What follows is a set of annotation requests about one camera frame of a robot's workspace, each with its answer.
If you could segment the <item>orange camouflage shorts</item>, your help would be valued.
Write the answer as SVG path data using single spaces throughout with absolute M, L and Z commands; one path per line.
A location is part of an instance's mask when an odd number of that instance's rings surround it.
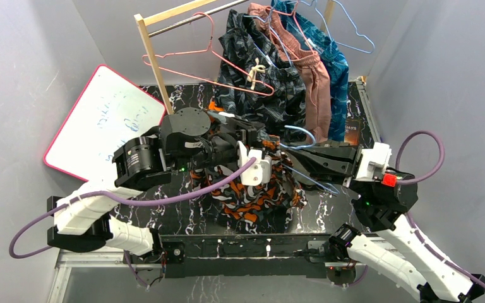
M 263 135 L 256 144 L 271 158 L 270 181 L 258 186 L 245 186 L 237 178 L 210 193 L 214 203 L 220 205 L 221 214 L 247 223 L 258 223 L 267 214 L 280 208 L 302 208 L 308 199 L 301 183 L 289 170 L 292 162 L 280 150 L 280 137 Z

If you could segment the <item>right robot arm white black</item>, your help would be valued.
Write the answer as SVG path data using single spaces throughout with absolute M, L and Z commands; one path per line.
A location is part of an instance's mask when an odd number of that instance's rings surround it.
M 352 200 L 357 219 L 395 249 L 387 251 L 343 224 L 330 236 L 325 254 L 372 267 L 419 302 L 472 302 L 485 294 L 485 276 L 461 269 L 413 223 L 409 210 L 418 199 L 417 181 L 389 166 L 388 145 L 297 146 L 287 153 L 312 181 L 340 181 L 357 193 Z

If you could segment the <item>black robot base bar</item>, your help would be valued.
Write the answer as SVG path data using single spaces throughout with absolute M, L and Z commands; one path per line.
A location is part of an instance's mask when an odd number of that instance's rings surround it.
M 167 277 L 305 276 L 337 285 L 356 279 L 356 262 L 336 259 L 328 234 L 164 235 Z

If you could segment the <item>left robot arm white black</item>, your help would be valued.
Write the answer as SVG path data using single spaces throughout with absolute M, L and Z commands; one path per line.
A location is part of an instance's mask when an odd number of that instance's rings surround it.
M 113 247 L 157 262 L 164 252 L 159 232 L 122 222 L 111 211 L 117 205 L 162 206 L 196 198 L 234 180 L 245 186 L 268 182 L 271 159 L 260 147 L 264 128 L 234 114 L 193 107 L 163 118 L 159 126 L 114 152 L 115 181 L 90 181 L 73 194 L 52 200 L 54 224 L 47 232 L 48 245 L 76 253 Z M 203 189 L 137 200 L 147 190 L 169 184 L 177 172 L 230 163 L 236 164 L 236 171 Z

